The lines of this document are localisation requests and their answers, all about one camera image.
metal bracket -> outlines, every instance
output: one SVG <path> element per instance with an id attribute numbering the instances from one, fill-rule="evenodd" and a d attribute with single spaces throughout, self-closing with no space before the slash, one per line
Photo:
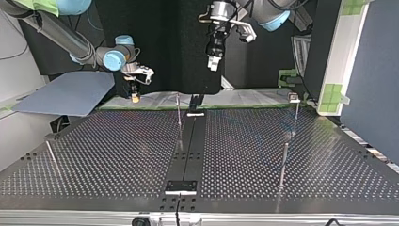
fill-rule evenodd
<path id="1" fill-rule="evenodd" d="M 197 181 L 168 181 L 166 195 L 197 195 Z"/>
<path id="2" fill-rule="evenodd" d="M 256 35 L 256 32 L 253 29 L 252 25 L 249 23 L 235 21 L 235 20 L 229 20 L 226 17 L 222 17 L 222 16 L 211 16 L 211 20 L 215 24 L 220 24 L 220 22 L 229 22 L 231 24 L 235 24 L 238 27 L 240 27 L 243 31 L 240 33 L 240 35 L 241 35 L 240 40 L 243 42 L 250 43 L 253 40 L 256 40 L 256 38 L 258 37 Z"/>

white cable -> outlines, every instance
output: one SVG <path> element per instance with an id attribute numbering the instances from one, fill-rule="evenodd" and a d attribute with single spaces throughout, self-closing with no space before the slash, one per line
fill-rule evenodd
<path id="1" fill-rule="evenodd" d="M 29 45 L 24 37 L 24 34 L 15 26 L 15 24 L 9 19 L 9 17 L 6 15 L 6 13 L 3 10 L 0 10 L 0 15 L 7 21 L 7 23 L 14 28 L 14 30 L 24 39 L 26 45 L 25 48 L 22 50 L 21 53 L 16 54 L 14 56 L 7 56 L 7 57 L 0 57 L 0 60 L 6 60 L 6 59 L 12 59 L 15 57 L 19 57 L 23 55 L 27 50 L 29 50 Z"/>
<path id="2" fill-rule="evenodd" d="M 89 11 L 90 11 L 90 8 L 88 8 L 88 10 L 86 11 L 86 14 L 87 14 L 87 16 L 88 16 L 88 23 L 89 23 L 89 24 L 91 25 L 91 27 L 93 27 L 94 29 L 99 30 L 99 31 L 103 31 L 101 28 L 95 26 L 95 25 L 91 22 Z"/>
<path id="3" fill-rule="evenodd" d="M 90 60 L 91 58 L 94 57 L 93 59 L 93 68 L 97 67 L 97 53 L 96 53 L 96 49 L 94 48 L 93 44 L 82 34 L 80 34 L 79 32 L 76 32 L 77 34 L 79 34 L 87 43 L 88 45 L 88 54 L 84 57 L 76 57 L 76 60 L 81 62 L 81 63 L 85 63 L 86 61 Z"/>

cable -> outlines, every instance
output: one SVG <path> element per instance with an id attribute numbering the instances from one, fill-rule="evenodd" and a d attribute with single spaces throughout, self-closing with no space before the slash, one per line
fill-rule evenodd
<path id="1" fill-rule="evenodd" d="M 180 196 L 179 196 L 179 200 L 177 201 L 177 206 L 176 206 L 176 225 L 180 226 L 180 218 L 179 218 L 179 205 L 180 205 Z"/>
<path id="2" fill-rule="evenodd" d="M 338 220 L 335 219 L 335 218 L 329 220 L 329 221 L 327 222 L 326 226 L 330 226 L 330 225 L 332 225 L 332 223 L 336 223 L 338 226 L 344 226 L 343 224 L 340 224 L 340 222 L 338 222 Z"/>
<path id="3" fill-rule="evenodd" d="M 293 19 L 293 37 L 295 36 L 295 21 L 296 21 L 296 13 L 297 13 L 297 9 L 294 12 L 294 19 Z M 313 96 L 311 95 L 311 92 L 309 91 L 308 87 L 305 84 L 305 79 L 303 78 L 301 72 L 299 71 L 299 66 L 298 66 L 298 62 L 296 61 L 296 57 L 295 57 L 295 47 L 294 47 L 294 42 L 292 41 L 291 43 L 292 45 L 292 49 L 293 49 L 293 56 L 294 56 L 294 63 L 295 63 L 295 67 L 297 68 L 297 75 L 299 76 L 299 78 L 302 80 L 302 85 L 305 88 L 305 90 L 308 92 L 309 96 L 311 97 L 311 100 L 314 102 L 314 104 L 316 106 L 318 106 L 316 100 L 313 98 Z"/>
<path id="4" fill-rule="evenodd" d="M 82 14 L 80 14 L 79 17 L 77 18 L 76 25 L 75 25 L 75 28 L 74 28 L 75 31 L 77 30 L 77 27 L 79 26 L 81 18 L 82 18 Z"/>
<path id="5" fill-rule="evenodd" d="M 77 57 L 76 60 L 78 62 L 86 62 L 87 60 L 91 59 L 93 56 L 97 56 L 97 52 L 96 52 L 96 48 L 94 48 L 93 44 L 82 34 L 80 34 L 79 32 L 76 32 L 77 34 L 79 34 L 82 39 L 84 39 L 88 45 L 88 54 L 84 57 Z M 93 68 L 97 67 L 97 59 L 96 57 L 93 60 Z"/>
<path id="6" fill-rule="evenodd" d="M 270 5 L 272 5 L 274 8 L 281 10 L 281 11 L 286 11 L 286 10 L 297 10 L 297 9 L 303 7 L 305 4 L 307 4 L 309 0 L 305 0 L 301 4 L 296 5 L 295 7 L 292 7 L 292 8 L 291 7 L 284 8 L 282 6 L 279 6 L 274 0 L 268 0 L 268 1 L 269 1 Z"/>
<path id="7" fill-rule="evenodd" d="M 103 31 L 101 28 L 95 26 L 95 25 L 91 22 L 90 15 L 89 15 L 89 11 L 90 11 L 90 8 L 88 8 L 88 10 L 86 11 L 86 14 L 87 14 L 87 16 L 88 16 L 88 23 L 89 23 L 89 24 L 91 25 L 91 27 L 93 27 L 94 29 L 99 30 L 99 31 Z"/>
<path id="8" fill-rule="evenodd" d="M 73 29 L 71 16 L 67 16 L 67 17 L 68 17 L 68 23 L 70 24 L 70 28 Z"/>
<path id="9" fill-rule="evenodd" d="M 29 47 L 29 46 L 26 45 L 25 48 L 22 50 L 21 53 L 19 53 L 19 54 L 17 54 L 17 55 L 14 55 L 14 56 L 8 56 L 8 57 L 0 58 L 0 60 L 6 60 L 6 59 L 12 59 L 12 58 L 15 58 L 15 57 L 19 57 L 19 56 L 23 55 L 23 54 L 28 50 L 28 47 Z"/>
<path id="10" fill-rule="evenodd" d="M 6 60 L 6 59 L 12 59 L 12 58 L 15 58 L 15 57 L 19 57 L 19 56 L 23 55 L 23 54 L 28 50 L 29 45 L 27 44 L 27 41 L 26 41 L 26 39 L 24 38 L 24 34 L 15 26 L 15 24 L 9 19 L 9 17 L 8 17 L 6 14 L 4 14 L 4 12 L 3 12 L 2 10 L 0 10 L 0 14 L 1 14 L 2 17 L 7 21 L 7 23 L 8 23 L 10 26 L 12 26 L 12 27 L 14 28 L 14 30 L 15 30 L 15 31 L 25 40 L 25 42 L 26 42 L 26 46 L 25 46 L 25 48 L 22 50 L 21 53 L 16 54 L 16 55 L 14 55 L 14 56 L 2 57 L 2 58 L 0 58 L 0 60 Z"/>

metal plate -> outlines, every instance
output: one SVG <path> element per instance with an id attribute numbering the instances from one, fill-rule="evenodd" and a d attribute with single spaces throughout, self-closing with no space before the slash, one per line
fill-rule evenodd
<path id="1" fill-rule="evenodd" d="M 399 175 L 306 109 L 207 111 L 203 155 L 196 212 L 399 214 Z"/>
<path id="2" fill-rule="evenodd" d="M 2 172 L 0 208 L 159 211 L 179 135 L 176 112 L 95 113 L 52 143 L 57 161 Z"/>

green tape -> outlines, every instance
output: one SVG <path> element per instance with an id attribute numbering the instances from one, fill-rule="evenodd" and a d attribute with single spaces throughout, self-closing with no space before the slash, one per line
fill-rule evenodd
<path id="1" fill-rule="evenodd" d="M 343 85 L 341 84 L 326 84 L 324 87 L 322 103 L 319 106 L 319 111 L 328 113 L 337 112 L 342 98 L 342 89 Z"/>
<path id="2" fill-rule="evenodd" d="M 15 0 L 18 3 L 32 9 L 50 12 L 55 16 L 59 16 L 58 4 L 56 0 Z"/>
<path id="3" fill-rule="evenodd" d="M 14 105 L 6 105 L 0 108 L 0 112 L 2 111 L 11 111 Z"/>
<path id="4" fill-rule="evenodd" d="M 290 76 L 290 77 L 297 77 L 297 70 L 290 69 L 290 70 L 279 70 L 279 87 L 294 87 L 295 84 L 287 84 L 286 82 L 282 81 L 281 78 L 283 76 Z"/>
<path id="5" fill-rule="evenodd" d="M 365 0 L 343 0 L 343 10 L 341 11 L 341 15 L 360 15 L 365 4 Z"/>

